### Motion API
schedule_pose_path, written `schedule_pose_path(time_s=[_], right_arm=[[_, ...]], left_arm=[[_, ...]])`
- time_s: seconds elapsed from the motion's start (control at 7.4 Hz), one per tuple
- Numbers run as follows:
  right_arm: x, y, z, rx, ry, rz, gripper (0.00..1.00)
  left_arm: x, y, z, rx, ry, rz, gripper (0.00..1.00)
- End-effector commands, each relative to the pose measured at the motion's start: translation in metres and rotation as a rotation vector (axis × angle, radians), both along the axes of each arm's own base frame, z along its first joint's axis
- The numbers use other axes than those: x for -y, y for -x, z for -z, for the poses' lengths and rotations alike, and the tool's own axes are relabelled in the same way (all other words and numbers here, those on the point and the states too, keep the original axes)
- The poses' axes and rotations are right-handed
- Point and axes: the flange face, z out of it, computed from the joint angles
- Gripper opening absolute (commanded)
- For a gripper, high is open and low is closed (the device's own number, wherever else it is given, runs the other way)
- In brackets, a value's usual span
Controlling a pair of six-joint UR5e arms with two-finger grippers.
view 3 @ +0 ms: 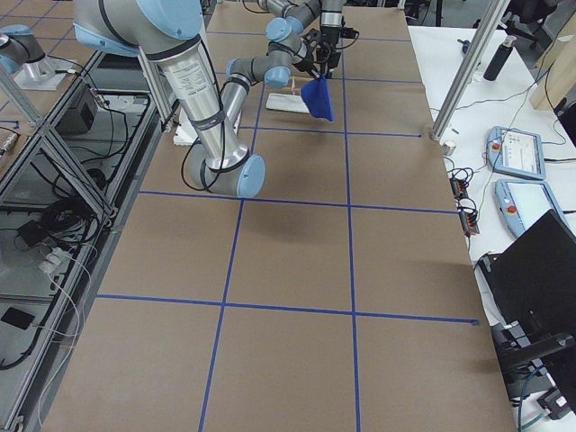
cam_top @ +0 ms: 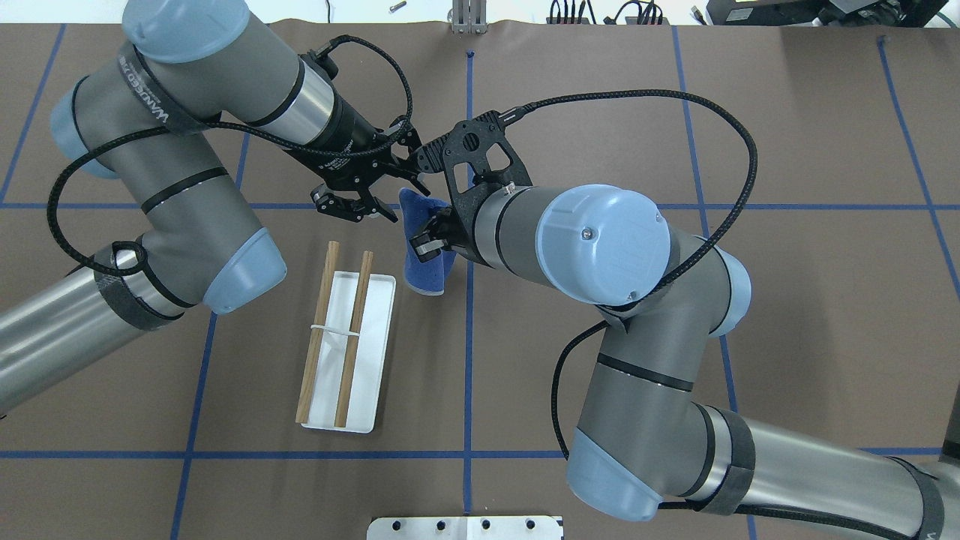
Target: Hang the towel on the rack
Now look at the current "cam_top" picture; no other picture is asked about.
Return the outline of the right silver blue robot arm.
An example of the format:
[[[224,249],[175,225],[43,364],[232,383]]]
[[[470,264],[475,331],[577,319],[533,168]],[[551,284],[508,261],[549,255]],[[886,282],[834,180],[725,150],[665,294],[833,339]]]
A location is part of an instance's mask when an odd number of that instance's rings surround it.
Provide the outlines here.
[[[604,184],[507,187],[467,228],[473,259],[604,316],[603,341],[567,447],[566,481],[624,521],[668,507],[805,522],[860,538],[956,539],[958,459],[926,466],[849,450],[692,400],[707,341],[748,310],[742,263],[668,224],[644,195]]]

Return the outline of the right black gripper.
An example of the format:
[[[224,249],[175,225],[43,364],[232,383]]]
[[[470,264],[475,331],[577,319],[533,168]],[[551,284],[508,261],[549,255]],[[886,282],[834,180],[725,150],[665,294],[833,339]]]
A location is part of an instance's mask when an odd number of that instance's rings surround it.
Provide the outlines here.
[[[409,239],[409,244],[419,263],[428,263],[441,256],[443,251],[455,252],[474,263],[481,262],[476,243],[476,219],[478,206],[460,216],[454,206],[446,206],[430,217]]]

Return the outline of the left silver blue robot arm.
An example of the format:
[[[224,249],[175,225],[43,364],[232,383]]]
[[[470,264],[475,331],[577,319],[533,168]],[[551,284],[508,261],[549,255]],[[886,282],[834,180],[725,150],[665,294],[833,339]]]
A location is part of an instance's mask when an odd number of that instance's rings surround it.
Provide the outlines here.
[[[194,305],[227,314],[286,277],[270,232],[205,138],[243,131],[273,143],[322,179],[320,212],[346,220],[393,209],[373,194],[384,176],[427,194],[410,151],[411,110],[374,127],[334,88],[334,38],[299,55],[244,1],[130,1],[126,40],[52,111],[51,132],[70,164],[50,191],[46,218],[76,269],[2,316],[2,412]],[[85,171],[126,185],[151,229],[83,255],[57,209]]]

